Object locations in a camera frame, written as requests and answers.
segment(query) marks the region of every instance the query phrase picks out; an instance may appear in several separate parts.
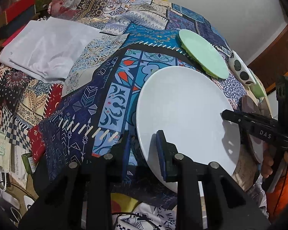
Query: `orange sleeve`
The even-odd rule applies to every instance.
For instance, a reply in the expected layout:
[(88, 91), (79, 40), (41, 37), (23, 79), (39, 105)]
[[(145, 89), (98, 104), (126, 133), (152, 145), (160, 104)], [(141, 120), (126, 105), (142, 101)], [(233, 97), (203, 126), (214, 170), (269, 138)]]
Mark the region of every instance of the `orange sleeve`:
[(283, 187), (285, 177), (282, 177), (279, 179), (277, 185), (275, 186), (274, 192), (272, 193), (266, 193), (266, 207), (267, 211), (269, 213), (269, 220), (273, 221), (275, 218), (279, 215), (279, 213), (286, 207), (288, 204), (288, 173), (286, 176), (286, 183), (282, 192), (282, 195), (280, 197), (280, 201), (277, 205), (277, 208), (275, 209), (275, 206), (277, 204), (277, 200), (280, 196), (280, 192)]

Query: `white cloth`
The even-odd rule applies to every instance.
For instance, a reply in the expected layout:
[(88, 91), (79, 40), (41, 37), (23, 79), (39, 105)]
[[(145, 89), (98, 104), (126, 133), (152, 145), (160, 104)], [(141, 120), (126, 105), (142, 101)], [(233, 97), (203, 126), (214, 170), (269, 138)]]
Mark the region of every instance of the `white cloth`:
[(28, 174), (25, 165), (22, 161), (22, 155), (26, 153), (24, 148), (18, 145), (11, 147), (11, 176), (20, 184), (24, 189), (27, 189)]
[[(154, 223), (160, 230), (175, 230), (176, 212), (166, 210), (146, 203), (140, 203), (134, 210), (134, 214), (147, 217), (150, 222)], [(113, 215), (112, 221), (115, 223), (117, 215)], [(137, 216), (123, 215), (117, 219), (115, 230), (131, 229), (131, 230), (154, 230), (155, 228), (146, 220), (139, 220)]]
[(30, 21), (3, 50), (0, 62), (33, 78), (51, 83), (64, 80), (86, 45), (100, 37), (88, 25), (50, 17)]

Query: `red fabric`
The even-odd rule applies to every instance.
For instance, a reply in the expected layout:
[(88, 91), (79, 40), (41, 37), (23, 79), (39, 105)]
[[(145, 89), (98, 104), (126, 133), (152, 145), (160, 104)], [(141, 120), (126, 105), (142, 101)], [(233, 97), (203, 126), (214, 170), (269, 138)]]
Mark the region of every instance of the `red fabric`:
[(67, 7), (60, 7), (58, 18), (71, 20), (77, 13), (80, 13), (80, 9), (69, 9)]
[(15, 33), (13, 33), (10, 37), (7, 38), (5, 42), (2, 43), (2, 46), (5, 47), (7, 44), (9, 44), (26, 26), (27, 24), (23, 25), (21, 28), (19, 28)]
[[(53, 85), (52, 91), (49, 95), (48, 103), (46, 105), (45, 118), (49, 117), (60, 103), (62, 97), (62, 89), (62, 84)], [(35, 163), (38, 163), (46, 151), (45, 142), (43, 141), (43, 134), (39, 131), (39, 126), (36, 125), (32, 127), (28, 131), (28, 136), (30, 138), (33, 160)]]
[(284, 186), (284, 190), (282, 192), (282, 195), (280, 196), (280, 192), (283, 187), (285, 177), (282, 177), (277, 182), (277, 185), (275, 186), (273, 193), (266, 193), (266, 207), (267, 211), (269, 213), (269, 220), (274, 221), (275, 218), (282, 212), (282, 210), (286, 207), (288, 204), (288, 173), (286, 176), (286, 182)]
[(35, 4), (35, 0), (19, 0), (13, 3), (5, 11), (7, 23), (11, 22), (14, 18), (16, 18), (23, 11), (27, 10), (30, 6), (34, 4)]
[(92, 153), (92, 156), (94, 156), (94, 157), (100, 157), (99, 154), (95, 154), (95, 153)]
[(39, 131), (38, 125), (34, 126), (28, 131), (28, 136), (30, 138), (33, 160), (35, 163), (38, 163), (38, 161), (46, 151), (45, 142), (43, 141), (43, 135)]
[(56, 109), (62, 98), (62, 84), (54, 84), (46, 105), (45, 118), (49, 117)]

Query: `blue patterned fabric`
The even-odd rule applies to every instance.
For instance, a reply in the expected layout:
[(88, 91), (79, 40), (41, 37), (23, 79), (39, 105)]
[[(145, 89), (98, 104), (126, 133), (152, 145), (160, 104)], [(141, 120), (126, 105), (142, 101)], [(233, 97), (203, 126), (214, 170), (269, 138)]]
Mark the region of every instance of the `blue patterned fabric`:
[[(85, 48), (65, 81), (62, 101), (40, 123), (49, 177), (53, 180), (71, 161), (82, 163), (85, 155), (107, 153), (120, 134), (129, 130), (133, 137), (128, 175), (112, 191), (166, 208), (176, 203), (175, 194), (147, 168), (137, 139), (135, 113), (140, 91), (150, 75), (164, 67), (183, 66), (205, 74), (180, 47), (179, 29), (201, 35), (227, 63), (231, 50), (203, 16), (182, 6), (160, 0), (136, 0), (132, 6), (123, 0), (110, 3), (122, 8), (122, 13), (102, 14), (98, 18), (102, 22), (92, 22), (92, 26), (104, 27), (106, 34)], [(159, 14), (137, 11), (141, 4), (142, 9), (149, 5)], [(80, 5), (77, 9), (78, 14), (85, 14)], [(230, 72), (226, 80), (208, 77), (237, 109), (246, 91), (235, 76)]]
[(122, 45), (126, 47), (130, 44), (140, 43), (149, 46), (158, 46), (171, 48), (186, 54), (185, 50), (180, 47), (180, 41), (178, 39), (179, 30), (151, 30), (149, 28), (131, 23), (126, 30), (128, 35), (127, 40)]
[[(118, 57), (114, 57), (102, 64), (97, 70), (94, 79), (86, 86), (62, 99), (56, 112), (46, 120), (40, 123), (40, 129), (46, 144), (46, 158), (48, 163), (49, 178), (54, 179), (66, 162), (83, 161), (86, 146), (88, 145), (88, 136), (85, 132), (90, 128), (96, 118), (98, 106), (103, 103), (101, 100), (105, 91), (105, 83), (109, 77), (113, 66)], [(68, 129), (69, 124), (73, 122), (72, 127)], [(74, 132), (74, 126), (79, 123), (80, 127)], [(81, 134), (80, 128), (86, 124)]]
[(179, 16), (170, 10), (167, 12), (167, 17), (169, 18), (169, 22), (166, 26), (166, 29), (188, 29), (197, 33), (194, 26), (194, 21), (183, 18), (182, 16)]
[(200, 23), (205, 23), (204, 17), (199, 15), (198, 13), (193, 12), (185, 7), (179, 6), (177, 4), (172, 3), (172, 9), (176, 10), (177, 12), (182, 13), (183, 15), (194, 19)]

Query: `floral pattern fabric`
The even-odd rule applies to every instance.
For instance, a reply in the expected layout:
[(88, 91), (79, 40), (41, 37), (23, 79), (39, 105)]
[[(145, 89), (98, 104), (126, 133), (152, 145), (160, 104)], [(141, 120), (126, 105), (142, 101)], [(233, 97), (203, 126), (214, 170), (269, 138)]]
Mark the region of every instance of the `floral pattern fabric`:
[(27, 125), (27, 129), (37, 125), (44, 118), (45, 106), (53, 86), (54, 84), (36, 79), (28, 84), (16, 108), (19, 120)]
[(92, 40), (72, 66), (63, 87), (63, 96), (92, 80), (94, 71), (125, 42), (128, 35), (108, 36)]
[[(61, 84), (54, 84), (52, 86), (52, 90), (48, 98), (48, 103), (45, 106), (45, 118), (49, 117), (55, 111), (57, 105), (61, 101), (62, 88), (63, 85)], [(35, 163), (38, 163), (46, 151), (45, 141), (43, 140), (42, 132), (39, 130), (39, 125), (35, 125), (29, 129), (28, 136), (30, 138), (33, 160)]]
[(14, 113), (18, 100), (30, 80), (32, 78), (21, 71), (15, 69), (6, 70), (0, 80), (0, 109), (3, 106), (7, 106)]

